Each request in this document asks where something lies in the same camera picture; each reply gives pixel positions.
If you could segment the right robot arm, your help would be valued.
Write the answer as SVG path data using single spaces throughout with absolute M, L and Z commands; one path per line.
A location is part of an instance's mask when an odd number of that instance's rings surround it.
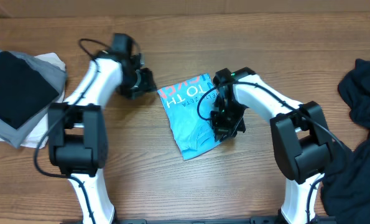
M 252 217 L 250 223 L 334 223 L 314 211 L 320 181 L 335 155 L 320 105 L 280 94 L 248 67 L 235 72 L 222 69 L 213 83 L 218 96 L 209 120 L 215 139 L 222 142 L 245 132 L 244 112 L 253 110 L 271 127 L 274 158 L 286 178 L 278 213 Z

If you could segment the light blue t-shirt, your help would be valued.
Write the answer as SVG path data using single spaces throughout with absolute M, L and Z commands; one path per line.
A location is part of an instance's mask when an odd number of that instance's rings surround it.
M 183 160 L 196 158 L 220 144 L 206 119 L 218 96 L 205 73 L 157 90 Z

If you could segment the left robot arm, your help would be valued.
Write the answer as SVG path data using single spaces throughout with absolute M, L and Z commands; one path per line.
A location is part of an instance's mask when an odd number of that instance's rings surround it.
M 142 54 L 98 52 L 73 93 L 49 108 L 50 162 L 71 183 L 82 223 L 118 221 L 104 180 L 108 137 L 103 117 L 116 90 L 131 100 L 156 90 Z

